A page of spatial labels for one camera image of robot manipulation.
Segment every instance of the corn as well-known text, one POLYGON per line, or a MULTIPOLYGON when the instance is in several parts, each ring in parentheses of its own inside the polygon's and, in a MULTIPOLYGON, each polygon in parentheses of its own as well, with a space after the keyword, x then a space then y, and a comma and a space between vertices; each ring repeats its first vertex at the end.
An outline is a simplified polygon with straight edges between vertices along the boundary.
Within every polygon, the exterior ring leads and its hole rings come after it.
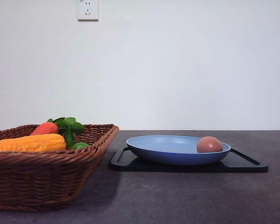
POLYGON ((0 140, 0 152, 40 153, 65 149, 66 144, 64 138, 59 134, 40 134, 0 140))

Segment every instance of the brown wicker basket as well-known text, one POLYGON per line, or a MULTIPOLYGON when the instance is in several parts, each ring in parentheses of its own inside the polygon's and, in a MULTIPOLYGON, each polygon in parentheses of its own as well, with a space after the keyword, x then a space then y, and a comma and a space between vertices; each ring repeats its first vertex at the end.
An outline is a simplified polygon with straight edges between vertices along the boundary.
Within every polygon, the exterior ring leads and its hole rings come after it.
MULTIPOLYGON (((31 134, 38 125, 0 131, 0 140, 31 134)), ((69 206, 101 162, 119 128, 84 125, 76 142, 89 147, 46 153, 0 152, 0 210, 44 211, 69 206)))

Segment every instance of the brown egg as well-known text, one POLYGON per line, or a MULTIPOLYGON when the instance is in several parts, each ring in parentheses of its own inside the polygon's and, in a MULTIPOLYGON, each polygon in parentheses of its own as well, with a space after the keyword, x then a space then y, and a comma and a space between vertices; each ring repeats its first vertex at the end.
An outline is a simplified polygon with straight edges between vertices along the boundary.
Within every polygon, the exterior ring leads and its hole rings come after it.
POLYGON ((213 153, 223 151, 222 143, 215 137, 203 137, 197 143, 198 153, 213 153))

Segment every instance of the blue bowl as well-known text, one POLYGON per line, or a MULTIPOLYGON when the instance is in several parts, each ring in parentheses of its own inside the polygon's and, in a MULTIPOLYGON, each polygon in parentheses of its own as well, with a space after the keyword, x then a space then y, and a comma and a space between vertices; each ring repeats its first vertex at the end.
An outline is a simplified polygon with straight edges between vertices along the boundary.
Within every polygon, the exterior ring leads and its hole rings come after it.
POLYGON ((201 138, 177 135, 146 135, 126 140, 130 150, 138 157, 170 165, 199 166, 219 162, 231 147, 225 143, 223 151, 198 153, 196 146, 201 138))

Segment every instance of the gray countertop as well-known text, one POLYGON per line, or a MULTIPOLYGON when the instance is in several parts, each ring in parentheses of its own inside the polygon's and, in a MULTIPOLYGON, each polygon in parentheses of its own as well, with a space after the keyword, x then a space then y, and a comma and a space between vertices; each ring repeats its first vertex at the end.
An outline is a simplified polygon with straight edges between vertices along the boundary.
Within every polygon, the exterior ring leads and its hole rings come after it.
POLYGON ((49 212, 0 211, 0 224, 280 224, 280 131, 120 131, 73 204, 49 212), (119 172, 107 167, 126 139, 217 137, 269 165, 267 173, 119 172))

